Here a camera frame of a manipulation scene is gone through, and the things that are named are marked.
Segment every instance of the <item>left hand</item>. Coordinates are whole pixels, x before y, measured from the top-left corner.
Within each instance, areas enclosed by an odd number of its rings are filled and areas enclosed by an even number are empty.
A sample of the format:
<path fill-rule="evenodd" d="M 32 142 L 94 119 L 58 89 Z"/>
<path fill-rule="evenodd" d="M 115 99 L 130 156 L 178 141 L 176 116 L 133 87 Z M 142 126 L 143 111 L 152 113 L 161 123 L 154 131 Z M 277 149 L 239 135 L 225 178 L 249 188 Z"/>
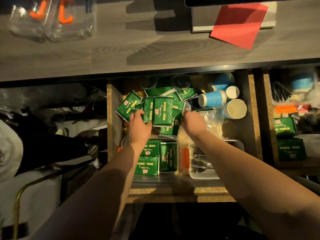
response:
<path fill-rule="evenodd" d="M 144 148 L 151 135 L 152 123 L 149 121 L 145 124 L 141 118 L 143 114 L 143 110 L 130 114 L 129 140 L 131 144 L 137 144 Z"/>

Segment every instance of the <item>hand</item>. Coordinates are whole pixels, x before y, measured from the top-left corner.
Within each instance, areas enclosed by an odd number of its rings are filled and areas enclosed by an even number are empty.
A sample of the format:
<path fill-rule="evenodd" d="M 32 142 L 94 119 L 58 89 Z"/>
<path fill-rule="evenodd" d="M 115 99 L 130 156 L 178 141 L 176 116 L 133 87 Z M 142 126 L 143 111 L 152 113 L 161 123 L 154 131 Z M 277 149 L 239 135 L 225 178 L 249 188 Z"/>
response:
<path fill-rule="evenodd" d="M 191 139 L 207 131 L 205 119 L 196 111 L 190 112 L 187 110 L 183 115 L 181 125 Z"/>
<path fill-rule="evenodd" d="M 130 114 L 129 122 L 129 140 L 131 144 L 138 145 L 142 149 L 147 144 L 148 139 L 151 135 L 152 123 L 149 121 L 145 124 L 141 118 L 144 111 L 139 110 L 135 113 Z"/>

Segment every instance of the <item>stack of paper cups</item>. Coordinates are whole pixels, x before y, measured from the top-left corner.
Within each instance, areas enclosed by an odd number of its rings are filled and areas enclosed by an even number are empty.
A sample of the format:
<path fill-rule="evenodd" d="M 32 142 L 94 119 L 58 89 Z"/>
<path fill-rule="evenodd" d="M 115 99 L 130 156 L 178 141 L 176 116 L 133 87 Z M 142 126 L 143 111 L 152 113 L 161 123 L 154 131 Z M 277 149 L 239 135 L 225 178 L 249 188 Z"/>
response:
<path fill-rule="evenodd" d="M 224 107 L 224 117 L 229 119 L 241 119 L 247 113 L 246 103 L 240 99 L 233 99 Z"/>
<path fill-rule="evenodd" d="M 214 82 L 208 84 L 208 87 L 211 91 L 223 90 L 231 85 L 234 85 L 235 79 L 231 72 L 219 74 Z"/>
<path fill-rule="evenodd" d="M 228 101 L 236 99 L 240 94 L 240 91 L 236 86 L 227 87 L 224 91 L 226 92 L 226 98 Z"/>
<path fill-rule="evenodd" d="M 221 107 L 226 104 L 226 101 L 227 96 L 223 90 L 200 94 L 198 97 L 198 103 L 201 107 Z"/>

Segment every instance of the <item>drawer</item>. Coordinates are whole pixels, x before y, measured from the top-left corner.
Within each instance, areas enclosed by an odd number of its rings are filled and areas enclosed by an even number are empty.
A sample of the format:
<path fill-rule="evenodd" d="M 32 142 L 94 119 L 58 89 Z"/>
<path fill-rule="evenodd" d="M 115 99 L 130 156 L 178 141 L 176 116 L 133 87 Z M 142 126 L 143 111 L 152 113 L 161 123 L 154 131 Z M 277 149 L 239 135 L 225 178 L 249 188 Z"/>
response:
<path fill-rule="evenodd" d="M 254 76 L 246 71 L 233 73 L 239 98 L 248 106 L 245 117 L 233 120 L 237 126 L 237 138 L 247 153 L 262 160 L 262 146 L 255 94 Z M 207 84 L 217 73 L 190 75 L 194 88 L 208 91 Z M 124 96 L 132 90 L 142 89 L 135 78 L 122 78 L 107 85 L 108 159 L 117 154 L 124 136 L 123 120 L 115 113 Z M 160 174 L 146 180 L 133 182 L 128 202 L 228 202 L 234 201 L 219 179 L 197 180 L 180 174 Z"/>
<path fill-rule="evenodd" d="M 285 76 L 288 71 L 277 69 L 271 73 L 254 73 L 257 95 L 258 117 L 261 132 L 262 155 L 264 161 L 288 175 L 319 175 L 320 164 L 314 164 L 310 158 L 304 161 L 280 161 L 278 155 L 277 137 L 275 132 L 274 108 L 270 79 Z"/>

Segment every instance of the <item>white cloth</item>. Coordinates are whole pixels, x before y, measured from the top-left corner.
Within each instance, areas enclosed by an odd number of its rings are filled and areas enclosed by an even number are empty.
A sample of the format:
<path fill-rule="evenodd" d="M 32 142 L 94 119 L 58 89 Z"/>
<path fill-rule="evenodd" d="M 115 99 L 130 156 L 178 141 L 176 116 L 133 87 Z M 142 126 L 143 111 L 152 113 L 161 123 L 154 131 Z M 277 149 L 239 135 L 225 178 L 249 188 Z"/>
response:
<path fill-rule="evenodd" d="M 23 156 L 23 145 L 17 133 L 0 120 L 0 182 L 13 178 Z"/>

